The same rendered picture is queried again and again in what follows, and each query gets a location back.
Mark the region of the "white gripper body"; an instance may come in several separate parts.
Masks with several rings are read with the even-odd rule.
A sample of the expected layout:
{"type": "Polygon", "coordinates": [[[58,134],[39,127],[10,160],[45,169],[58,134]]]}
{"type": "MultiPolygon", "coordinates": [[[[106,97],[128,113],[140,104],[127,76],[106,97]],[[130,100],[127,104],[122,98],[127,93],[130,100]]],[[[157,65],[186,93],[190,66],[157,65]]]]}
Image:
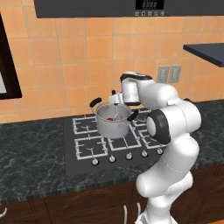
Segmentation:
{"type": "Polygon", "coordinates": [[[109,98],[108,98],[108,102],[115,104],[123,104],[123,94],[122,93],[115,93],[112,94],[109,98]]]}

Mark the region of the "black gas hob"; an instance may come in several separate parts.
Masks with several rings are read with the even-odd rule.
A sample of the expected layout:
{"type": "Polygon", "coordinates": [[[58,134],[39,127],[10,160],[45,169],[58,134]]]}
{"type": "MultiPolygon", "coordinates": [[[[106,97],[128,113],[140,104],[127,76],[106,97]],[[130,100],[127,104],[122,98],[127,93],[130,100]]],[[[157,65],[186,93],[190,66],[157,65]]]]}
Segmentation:
{"type": "Polygon", "coordinates": [[[66,175],[73,176],[131,165],[154,165],[161,156],[157,154],[157,149],[164,151],[166,145],[158,143],[148,133],[145,124],[148,113],[147,109],[140,108],[138,117],[129,125],[128,135],[120,139],[101,136],[97,131],[96,116],[93,114],[66,117],[64,119],[66,175]],[[146,151],[148,157],[142,157],[142,151],[146,151]],[[125,157],[128,153],[133,156],[131,160],[125,157]],[[114,163],[109,162],[111,155],[115,157],[114,163]],[[92,165],[94,158],[98,159],[98,165],[92,165]]]}

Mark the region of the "dark wood cupboard door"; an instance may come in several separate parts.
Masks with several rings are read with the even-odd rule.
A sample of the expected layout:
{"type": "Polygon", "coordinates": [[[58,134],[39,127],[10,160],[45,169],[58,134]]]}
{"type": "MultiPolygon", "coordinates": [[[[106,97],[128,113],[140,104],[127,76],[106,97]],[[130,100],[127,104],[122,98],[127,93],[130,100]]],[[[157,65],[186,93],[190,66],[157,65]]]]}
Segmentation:
{"type": "Polygon", "coordinates": [[[130,212],[130,224],[135,224],[137,220],[137,202],[141,204],[141,213],[147,206],[147,198],[142,197],[135,186],[133,186],[133,195],[132,195],[132,202],[131,202],[131,212],[130,212]]]}
{"type": "Polygon", "coordinates": [[[133,183],[126,182],[45,198],[52,224],[123,224],[133,183]]]}
{"type": "Polygon", "coordinates": [[[207,224],[224,220],[224,164],[191,170],[192,187],[173,203],[178,224],[207,224]]]}
{"type": "Polygon", "coordinates": [[[43,199],[0,206],[0,214],[7,207],[7,213],[0,218],[0,224],[51,224],[43,199]]]}

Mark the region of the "dark grey shelf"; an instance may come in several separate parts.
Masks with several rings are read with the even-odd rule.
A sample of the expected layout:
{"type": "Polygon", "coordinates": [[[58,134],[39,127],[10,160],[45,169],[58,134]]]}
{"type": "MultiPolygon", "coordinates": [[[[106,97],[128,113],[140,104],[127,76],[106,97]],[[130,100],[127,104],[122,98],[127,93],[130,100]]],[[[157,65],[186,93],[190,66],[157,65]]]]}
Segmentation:
{"type": "Polygon", "coordinates": [[[224,43],[184,45],[183,49],[217,67],[224,67],[224,43]]]}

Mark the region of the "dark framed window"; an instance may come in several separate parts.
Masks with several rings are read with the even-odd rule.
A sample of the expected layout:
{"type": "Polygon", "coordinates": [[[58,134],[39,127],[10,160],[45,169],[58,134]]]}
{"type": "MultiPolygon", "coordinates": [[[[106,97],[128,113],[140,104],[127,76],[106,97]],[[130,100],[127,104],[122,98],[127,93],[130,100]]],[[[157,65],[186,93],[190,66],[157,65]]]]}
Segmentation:
{"type": "Polygon", "coordinates": [[[0,13],[0,100],[21,97],[22,92],[0,13]]]}

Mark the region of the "grey wall outlet plate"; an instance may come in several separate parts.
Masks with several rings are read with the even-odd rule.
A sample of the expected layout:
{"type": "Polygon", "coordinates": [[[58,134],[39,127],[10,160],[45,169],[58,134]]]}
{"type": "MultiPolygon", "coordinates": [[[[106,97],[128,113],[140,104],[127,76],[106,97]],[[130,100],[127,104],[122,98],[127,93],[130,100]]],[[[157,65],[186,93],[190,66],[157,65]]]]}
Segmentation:
{"type": "Polygon", "coordinates": [[[169,66],[159,66],[157,70],[157,82],[166,83],[170,67],[169,66]]]}
{"type": "Polygon", "coordinates": [[[171,66],[170,77],[169,77],[170,83],[176,83],[179,81],[181,67],[182,67],[181,65],[172,65],[171,66]]]}

